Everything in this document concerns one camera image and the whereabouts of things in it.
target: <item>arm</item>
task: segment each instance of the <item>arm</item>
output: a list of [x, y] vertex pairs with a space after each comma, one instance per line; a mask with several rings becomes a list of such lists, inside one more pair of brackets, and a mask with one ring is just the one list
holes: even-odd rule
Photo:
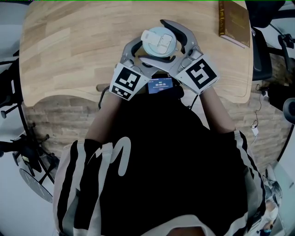
[[113, 121], [120, 108], [122, 98], [110, 93], [106, 97], [101, 109], [98, 111], [92, 122], [85, 139], [92, 139], [100, 143], [105, 143], [111, 130]]
[[272, 225], [273, 225], [273, 220], [271, 220], [270, 222], [266, 223], [266, 224], [263, 226], [263, 229], [264, 229], [264, 230], [271, 230], [271, 229], [272, 229]]
[[210, 130], [220, 134], [236, 130], [235, 123], [212, 86], [200, 95], [200, 99]]

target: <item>striped sleeve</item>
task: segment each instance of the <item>striped sleeve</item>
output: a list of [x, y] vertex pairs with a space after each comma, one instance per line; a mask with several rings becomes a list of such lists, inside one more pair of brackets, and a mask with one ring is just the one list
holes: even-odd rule
[[238, 150], [243, 164], [245, 165], [244, 178], [247, 191], [248, 210], [241, 217], [236, 219], [230, 226], [227, 236], [244, 235], [252, 225], [260, 220], [266, 210], [265, 189], [263, 180], [257, 170], [254, 160], [247, 153], [247, 140], [243, 133], [236, 130], [229, 134], [234, 136], [235, 147]]
[[65, 147], [53, 194], [53, 216], [60, 235], [91, 235], [93, 225], [94, 231], [100, 232], [96, 222], [100, 214], [99, 193], [111, 154], [111, 143], [101, 145], [93, 140], [75, 141]]

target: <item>black office chair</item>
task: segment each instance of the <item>black office chair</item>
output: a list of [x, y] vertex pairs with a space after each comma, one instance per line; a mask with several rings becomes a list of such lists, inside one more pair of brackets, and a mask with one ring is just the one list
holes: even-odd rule
[[[32, 176], [35, 176], [33, 169], [41, 172], [42, 166], [46, 172], [46, 176], [48, 176], [54, 183], [54, 180], [50, 175], [50, 171], [58, 166], [59, 159], [54, 155], [54, 153], [48, 153], [42, 148], [42, 143], [49, 139], [49, 135], [46, 135], [41, 142], [38, 142], [35, 139], [33, 128], [34, 126], [29, 129], [29, 135], [22, 134], [19, 139], [12, 140], [12, 142], [0, 142], [0, 157], [7, 152], [15, 152], [12, 156], [17, 166], [17, 159], [21, 155]], [[45, 167], [40, 157], [47, 158], [47, 161], [50, 164], [48, 169]]]
[[291, 72], [290, 58], [287, 47], [294, 48], [294, 40], [290, 34], [278, 36], [282, 49], [268, 47], [262, 32], [253, 27], [265, 28], [273, 19], [295, 18], [294, 10], [279, 11], [285, 1], [246, 1], [253, 39], [253, 80], [269, 79], [272, 76], [271, 58], [269, 53], [283, 56], [286, 68]]
[[[0, 108], [4, 106], [11, 106], [13, 104], [21, 104], [23, 102], [22, 90], [19, 78], [19, 62], [18, 59], [12, 62], [8, 70], [0, 74]], [[2, 117], [5, 119], [6, 115], [17, 108], [18, 105], [1, 111]]]

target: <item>white stripe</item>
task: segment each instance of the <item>white stripe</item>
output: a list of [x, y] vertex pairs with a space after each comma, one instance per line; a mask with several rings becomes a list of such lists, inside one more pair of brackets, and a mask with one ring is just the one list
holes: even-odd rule
[[120, 165], [118, 169], [119, 176], [123, 176], [127, 171], [130, 151], [131, 151], [130, 138], [122, 137], [118, 140], [112, 152], [111, 163], [113, 163], [116, 160], [122, 148], [123, 148], [123, 151], [122, 151], [122, 156], [121, 156]]
[[87, 231], [85, 229], [73, 229], [73, 235], [74, 236], [86, 236], [87, 235]]
[[101, 235], [100, 199], [98, 198], [91, 216], [87, 236]]
[[246, 226], [248, 220], [248, 212], [246, 212], [241, 218], [236, 219], [231, 223], [229, 230], [226, 232], [225, 236], [232, 236], [239, 229], [242, 229]]
[[72, 177], [71, 189], [68, 198], [68, 205], [67, 210], [69, 209], [70, 205], [72, 204], [75, 196], [76, 196], [76, 189], [80, 191], [80, 181], [84, 171], [84, 163], [86, 159], [86, 152], [84, 149], [84, 143], [77, 143], [77, 152], [78, 158], [76, 161], [76, 167]]
[[60, 157], [59, 167], [55, 175], [54, 191], [53, 191], [53, 216], [54, 216], [55, 226], [58, 232], [60, 232], [60, 228], [59, 228], [59, 219], [57, 217], [57, 206], [59, 203], [62, 186], [65, 180], [66, 169], [68, 168], [70, 160], [71, 160], [70, 151], [71, 151], [71, 146], [63, 150]]
[[252, 172], [254, 174], [254, 184], [257, 188], [257, 199], [258, 199], [258, 207], [261, 205], [262, 203], [262, 196], [263, 196], [263, 190], [261, 188], [261, 178], [258, 175], [258, 172], [256, 170], [253, 169], [251, 162], [249, 160], [249, 158], [251, 158], [250, 156], [248, 156], [247, 152], [242, 148], [243, 145], [243, 139], [241, 137], [240, 131], [236, 130], [235, 131], [235, 140], [236, 140], [236, 147], [240, 150], [241, 153], [241, 158], [243, 160], [244, 165], [248, 166], [249, 168], [252, 169]]

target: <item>white printed graphic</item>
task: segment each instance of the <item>white printed graphic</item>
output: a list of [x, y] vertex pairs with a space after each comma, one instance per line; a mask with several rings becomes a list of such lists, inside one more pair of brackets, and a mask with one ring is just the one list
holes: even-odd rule
[[119, 141], [116, 143], [114, 150], [112, 152], [111, 163], [113, 163], [116, 158], [118, 157], [120, 151], [122, 150], [122, 157], [119, 165], [118, 174], [119, 176], [123, 176], [126, 173], [130, 151], [131, 151], [131, 140], [128, 137], [120, 138]]
[[90, 157], [90, 159], [89, 159], [89, 161], [88, 161], [87, 164], [89, 164], [89, 162], [90, 162], [91, 159], [93, 158], [94, 154], [95, 154], [96, 158], [98, 158], [98, 157], [100, 156], [101, 153], [102, 153], [101, 148], [98, 148], [98, 149], [95, 151], [95, 153], [93, 153], [93, 155]]
[[203, 83], [205, 80], [207, 80], [209, 78], [209, 76], [207, 75], [206, 72], [204, 72], [204, 70], [202, 69], [204, 67], [204, 64], [201, 63], [200, 64], [200, 70], [198, 70], [197, 72], [195, 72], [194, 70], [192, 70], [192, 75], [197, 78], [199, 75], [203, 75], [203, 77], [201, 79], [198, 80], [199, 84]]

